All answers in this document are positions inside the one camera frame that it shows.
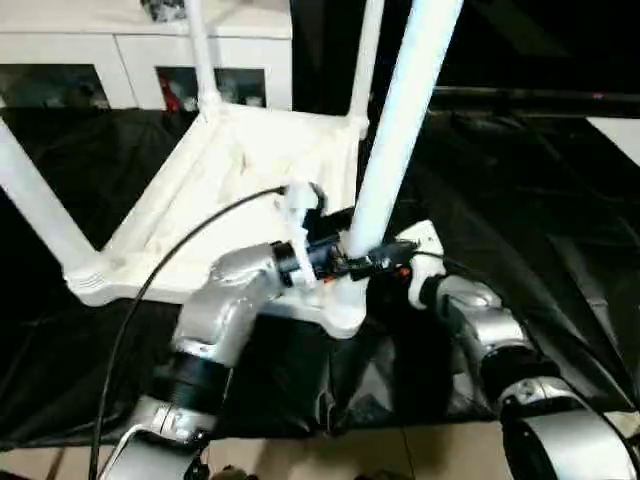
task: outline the tiled floor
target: tiled floor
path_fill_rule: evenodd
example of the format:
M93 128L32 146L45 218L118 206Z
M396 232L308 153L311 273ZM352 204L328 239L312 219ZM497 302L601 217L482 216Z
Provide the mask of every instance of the tiled floor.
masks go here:
M640 417L622 415L623 433L638 428ZM235 465L261 480L352 480L381 470L418 480L508 480L500 426L495 423L416 427L406 430L408 451L398 429L351 432L339 438L212 442L203 457L213 471ZM111 448L101 450L106 460ZM48 472L56 458L58 474ZM15 450L0 455L0 470L32 480L83 480L88 449Z

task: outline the black cloth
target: black cloth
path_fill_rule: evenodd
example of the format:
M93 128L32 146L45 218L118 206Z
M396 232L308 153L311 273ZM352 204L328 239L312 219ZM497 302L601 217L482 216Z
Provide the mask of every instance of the black cloth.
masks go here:
M97 248L193 119L2 114ZM640 167L585 119L433 114L389 233L431 218L447 254L501 293L572 384L599 408L628 409L625 397L640 391L638 184ZM82 305L10 201L1 203L0 448L86 444L129 301ZM491 418L447 330L408 305L406 288L393 276L372 279L367 319L344 341L316 325L260 317L216 435L304 437ZM142 305L115 372L107 441L166 353L177 313Z

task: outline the black cable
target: black cable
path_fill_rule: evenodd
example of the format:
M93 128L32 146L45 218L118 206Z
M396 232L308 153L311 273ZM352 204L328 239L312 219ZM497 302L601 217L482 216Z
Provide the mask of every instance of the black cable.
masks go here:
M409 471L411 472L411 480L416 480L416 469L413 466L413 456L409 449L409 442L407 441L407 432L405 432L404 425L400 427L402 432L402 442L404 443L404 451L407 454L407 461L409 462Z
M169 261L176 255L176 253L180 251L182 247L184 247L190 240L193 239L193 237L198 235L202 230L204 230L210 224L218 220L220 217L240 207L241 205L249 203L257 198L270 195L270 194L282 195L284 194L284 192L285 192L285 187L282 187L282 186L262 190L260 192L249 195L247 197L241 198L240 200L233 202L231 205L228 205L224 207L222 210L219 210L218 212L209 216L208 218L203 220L199 225L193 228L189 233L187 233L171 250L169 250L169 252L162 258L162 260L158 262L158 265L156 265L156 267L153 269L153 271L151 272L147 280L144 282L144 284L138 291L138 294L133 299L131 306L129 307L129 310L124 320L122 321L122 324L120 325L120 329L118 330L116 339L111 349L111 356L109 357L107 372L105 374L104 384L102 386L102 394L100 396L100 405L98 407L98 414L96 416L95 425L93 429L93 438L91 441L91 454L90 454L90 463L89 463L89 476L88 476L89 480L95 480L98 477L98 449L100 447L100 439L102 437L102 425L104 423L104 416L105 416L105 411L107 406L107 397L109 395L109 385L111 383L111 376L115 368L116 359L119 354L120 345L122 344L122 341L127 331L127 327L131 323L131 319L133 318L133 315L138 310L138 306L142 301L142 297L144 297L144 294L147 292L147 290L151 286L151 283L153 282L153 280L156 278L158 273L160 273L160 271L165 267L165 265L169 263Z
M506 295L504 294L504 292L499 289L496 288L495 285L492 285L490 281L487 281L487 276L485 274L483 274L482 272L480 272L479 270L476 270L472 267L469 267L467 265L465 265L462 262L459 262L457 260L454 260L453 258L447 256L447 255L440 255L438 253L433 253L433 252L425 252L422 250L418 250L413 252L414 255L424 255L427 257L432 257L432 258L437 258L439 260L442 260L443 262L447 262L450 263L451 265L453 265L454 267L456 267L457 269L459 269L461 272L464 272L468 275L470 275L471 277L474 277L475 280L485 283L490 289L492 289L500 298L502 298L503 301L506 301L506 299L508 297L506 297ZM522 314L519 314L516 309L513 308L512 305L510 305L511 309L514 311L514 313L516 314L516 316L519 317L523 317ZM561 327L560 325L556 325L553 322L546 322L547 326L550 326L552 328L554 328L556 330L557 333L559 333L561 336L564 336L565 338L567 338L568 340L572 341L574 343L574 345L576 345L577 347L579 347L584 353L586 353L592 360L595 360L595 362L600 366L600 368L610 377L610 379L615 382L615 383L619 383L617 378L617 375L614 375L614 373L611 371L611 369L605 364L605 362L600 358L600 356L597 354L597 352L591 348L591 346L589 346L589 344L587 344L586 342L584 342L583 340L581 340L580 338L576 337L574 334L572 334L571 332L569 332L566 328ZM635 408L637 411L640 412L640 402L638 401L638 399L636 398L636 396L633 394L634 392L625 392L622 388L618 387L620 389L620 391L622 393L624 393L624 396L626 397L627 401L633 406L633 408Z

